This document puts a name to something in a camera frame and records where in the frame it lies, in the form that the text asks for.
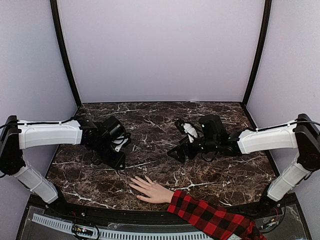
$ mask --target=dark brown marble surface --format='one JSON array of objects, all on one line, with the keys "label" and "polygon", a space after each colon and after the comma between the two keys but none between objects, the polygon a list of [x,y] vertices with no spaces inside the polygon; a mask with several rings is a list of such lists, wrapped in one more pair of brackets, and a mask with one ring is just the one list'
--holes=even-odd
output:
[{"label": "dark brown marble surface", "polygon": [[174,121],[181,118],[195,123],[207,114],[219,115],[229,132],[250,124],[238,103],[145,102],[84,104],[78,115],[94,122],[117,117],[132,143],[125,149],[126,169],[113,170],[91,163],[92,154],[84,146],[62,145],[47,178],[60,186],[70,203],[85,206],[136,211],[165,211],[167,204],[141,202],[129,187],[130,177],[144,175],[172,190],[218,206],[235,206],[259,200],[265,186],[275,179],[263,152],[242,157],[219,156],[213,162],[200,157],[182,164],[167,151],[184,137]]}]

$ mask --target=cable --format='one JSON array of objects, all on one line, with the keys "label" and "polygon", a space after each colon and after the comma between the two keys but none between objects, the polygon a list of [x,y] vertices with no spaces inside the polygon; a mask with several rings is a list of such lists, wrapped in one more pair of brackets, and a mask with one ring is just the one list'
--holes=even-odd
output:
[{"label": "cable", "polygon": [[69,216],[69,215],[64,215],[60,212],[57,212],[56,210],[54,210],[52,207],[50,207],[49,205],[46,205],[47,208],[51,209],[52,211],[54,211],[56,214],[62,216],[62,217],[65,217],[65,218],[73,218],[73,219],[79,219],[79,220],[83,220],[83,221],[87,221],[88,223],[92,224],[95,229],[97,230],[97,234],[98,236],[96,237],[95,240],[99,240],[100,239],[100,230],[99,228],[97,227],[97,225],[95,225],[93,222],[89,221],[88,219],[85,219],[83,217],[78,217],[78,216]]},{"label": "cable", "polygon": [[304,177],[304,178],[303,178],[303,180],[305,180],[305,181],[306,181],[306,180],[308,180],[308,179],[311,177],[311,175],[312,175],[313,173],[314,173],[314,171],[310,172],[310,173],[309,173],[309,175],[308,175],[307,177]]},{"label": "cable", "polygon": [[268,234],[270,232],[272,232],[273,230],[275,230],[284,220],[285,216],[286,216],[286,209],[287,209],[287,199],[285,199],[284,201],[284,211],[283,211],[283,215],[282,218],[280,219],[280,221],[277,223],[277,225],[275,225],[272,229],[268,230],[268,231],[261,231],[262,234]]},{"label": "cable", "polygon": [[320,123],[319,123],[319,122],[316,122],[316,121],[293,121],[293,122],[285,123],[285,124],[281,124],[281,125],[259,128],[259,129],[256,130],[256,131],[257,131],[257,132],[262,132],[262,131],[265,131],[265,130],[276,129],[276,128],[281,128],[281,127],[286,127],[286,126],[288,126],[288,125],[301,124],[301,123],[305,123],[305,124],[315,124],[315,125],[320,126]]},{"label": "cable", "polygon": [[0,126],[0,129],[3,129],[5,127],[9,127],[9,126],[23,126],[23,125],[43,125],[43,124],[50,124],[50,125],[57,125],[57,124],[66,124],[72,120],[74,120],[75,117],[71,117],[69,118],[68,120],[65,120],[65,121],[36,121],[36,122],[26,122],[26,123],[7,123],[7,124],[4,124],[2,126]]}]

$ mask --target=human arm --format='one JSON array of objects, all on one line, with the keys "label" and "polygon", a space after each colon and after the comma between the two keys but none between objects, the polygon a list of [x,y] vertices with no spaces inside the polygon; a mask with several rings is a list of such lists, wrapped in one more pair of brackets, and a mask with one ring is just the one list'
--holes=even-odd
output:
[{"label": "human arm", "polygon": [[167,211],[178,215],[213,239],[227,240],[231,236],[242,240],[266,240],[256,228],[255,221],[239,214],[228,213],[225,208],[210,206],[208,202],[196,200],[182,191],[166,189],[150,178],[131,178],[130,186],[148,196],[137,198],[148,203],[170,203]]}]

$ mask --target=red and black checkered shirt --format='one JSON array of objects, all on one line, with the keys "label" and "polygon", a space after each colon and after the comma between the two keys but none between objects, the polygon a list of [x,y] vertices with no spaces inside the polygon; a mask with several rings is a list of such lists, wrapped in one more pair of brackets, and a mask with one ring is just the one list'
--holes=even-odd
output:
[{"label": "red and black checkered shirt", "polygon": [[176,214],[215,240],[267,240],[256,228],[254,220],[213,207],[176,190],[169,213]]}]

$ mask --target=fingers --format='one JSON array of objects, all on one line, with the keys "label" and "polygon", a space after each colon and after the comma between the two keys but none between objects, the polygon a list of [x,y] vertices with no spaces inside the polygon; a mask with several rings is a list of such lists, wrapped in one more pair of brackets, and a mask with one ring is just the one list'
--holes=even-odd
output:
[{"label": "fingers", "polygon": [[140,195],[137,195],[136,197],[141,201],[151,203],[151,204],[154,203],[153,199],[151,199],[150,197],[145,197],[145,196],[140,196]]},{"label": "fingers", "polygon": [[148,185],[146,185],[146,184],[144,184],[143,182],[141,182],[141,181],[139,181],[139,180],[136,180],[136,179],[134,179],[134,178],[130,178],[130,180],[131,180],[132,182],[134,182],[135,184],[137,184],[138,186],[140,186],[141,188],[144,188],[144,189],[146,189],[147,187],[150,186],[149,183],[147,183]]},{"label": "fingers", "polygon": [[151,179],[147,176],[144,176],[145,179],[147,179],[147,181],[151,184],[151,185],[154,185],[155,183],[153,181],[151,181]]},{"label": "fingers", "polygon": [[135,176],[135,179],[139,180],[141,183],[147,185],[147,186],[151,186],[150,183],[146,182],[145,180],[143,180],[142,178],[138,177],[138,176]]},{"label": "fingers", "polygon": [[148,195],[148,194],[147,194],[147,190],[145,190],[145,189],[142,188],[142,187],[136,186],[136,185],[131,184],[131,183],[129,184],[129,186],[132,187],[133,189],[139,191],[140,193],[143,193],[143,194],[145,194],[145,195]]}]

